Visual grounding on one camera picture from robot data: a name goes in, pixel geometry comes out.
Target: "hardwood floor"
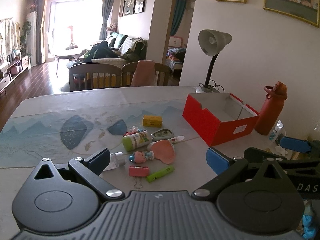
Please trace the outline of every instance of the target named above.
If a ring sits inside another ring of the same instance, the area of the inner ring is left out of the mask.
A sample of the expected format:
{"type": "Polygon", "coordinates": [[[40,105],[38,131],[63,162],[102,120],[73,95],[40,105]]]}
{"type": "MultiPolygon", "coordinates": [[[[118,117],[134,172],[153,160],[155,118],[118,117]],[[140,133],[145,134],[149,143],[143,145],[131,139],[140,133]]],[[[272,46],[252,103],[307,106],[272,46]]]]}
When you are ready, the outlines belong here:
{"type": "MultiPolygon", "coordinates": [[[[68,60],[59,62],[58,77],[56,76],[57,63],[48,62],[39,66],[25,70],[15,79],[15,83],[10,84],[0,95],[0,131],[7,120],[25,99],[44,95],[60,94],[69,92],[68,60]]],[[[176,70],[170,76],[168,85],[178,86],[181,71],[176,70]]]]}

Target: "gray curtain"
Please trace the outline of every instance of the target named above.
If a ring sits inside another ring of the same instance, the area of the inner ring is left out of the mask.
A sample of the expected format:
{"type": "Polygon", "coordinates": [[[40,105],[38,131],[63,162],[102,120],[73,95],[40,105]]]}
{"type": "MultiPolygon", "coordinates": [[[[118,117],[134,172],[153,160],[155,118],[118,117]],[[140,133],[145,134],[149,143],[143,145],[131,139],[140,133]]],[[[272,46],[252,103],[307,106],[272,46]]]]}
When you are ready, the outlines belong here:
{"type": "Polygon", "coordinates": [[[107,21],[115,0],[102,0],[102,27],[100,31],[99,40],[103,41],[107,37],[107,21]]]}
{"type": "Polygon", "coordinates": [[[37,24],[36,24],[36,59],[37,64],[40,65],[44,63],[44,57],[43,57],[43,35],[42,35],[42,29],[41,26],[44,22],[44,7],[45,7],[45,1],[46,0],[36,0],[36,12],[37,12],[37,24]]]}
{"type": "Polygon", "coordinates": [[[174,15],[173,15],[173,22],[171,26],[170,35],[176,35],[179,26],[181,24],[184,11],[186,9],[187,0],[177,0],[176,6],[174,7],[174,15]]]}

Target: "metal screw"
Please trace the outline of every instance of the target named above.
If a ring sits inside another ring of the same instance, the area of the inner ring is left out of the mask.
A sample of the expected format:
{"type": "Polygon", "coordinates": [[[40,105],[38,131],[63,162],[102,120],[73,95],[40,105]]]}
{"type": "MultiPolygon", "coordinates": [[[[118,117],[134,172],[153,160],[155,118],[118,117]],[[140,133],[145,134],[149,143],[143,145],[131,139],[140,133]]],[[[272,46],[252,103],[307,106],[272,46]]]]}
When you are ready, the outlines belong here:
{"type": "Polygon", "coordinates": [[[108,197],[120,197],[122,195],[122,191],[119,189],[111,189],[107,191],[108,197]]]}
{"type": "Polygon", "coordinates": [[[194,194],[198,197],[207,197],[210,195],[210,191],[205,188],[200,188],[194,191],[194,194]]]}

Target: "green bottle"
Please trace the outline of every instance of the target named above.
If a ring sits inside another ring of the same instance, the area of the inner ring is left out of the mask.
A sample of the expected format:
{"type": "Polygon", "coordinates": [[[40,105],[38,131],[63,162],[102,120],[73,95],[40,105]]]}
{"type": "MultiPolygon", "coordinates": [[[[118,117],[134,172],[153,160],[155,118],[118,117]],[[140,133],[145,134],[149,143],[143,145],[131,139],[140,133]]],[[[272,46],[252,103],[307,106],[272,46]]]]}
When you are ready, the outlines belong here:
{"type": "Polygon", "coordinates": [[[148,131],[142,131],[135,134],[127,135],[122,138],[122,144],[127,152],[136,148],[148,145],[152,142],[152,138],[148,131]]]}

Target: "wooden cabinet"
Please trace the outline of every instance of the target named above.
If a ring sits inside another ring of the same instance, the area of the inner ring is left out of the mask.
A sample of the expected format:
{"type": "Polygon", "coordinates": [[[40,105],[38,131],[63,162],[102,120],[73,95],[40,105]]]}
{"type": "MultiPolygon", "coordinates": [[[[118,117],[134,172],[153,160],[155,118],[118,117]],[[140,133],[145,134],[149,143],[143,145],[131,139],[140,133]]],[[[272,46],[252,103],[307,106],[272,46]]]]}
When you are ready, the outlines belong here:
{"type": "Polygon", "coordinates": [[[28,55],[22,57],[21,59],[10,62],[8,67],[5,70],[2,70],[2,72],[0,72],[0,94],[3,92],[3,90],[6,93],[6,87],[9,86],[10,83],[14,82],[15,78],[17,78],[27,68],[30,68],[30,59],[28,55]],[[19,62],[22,66],[22,71],[20,71],[16,75],[11,76],[10,68],[16,66],[19,62]]]}

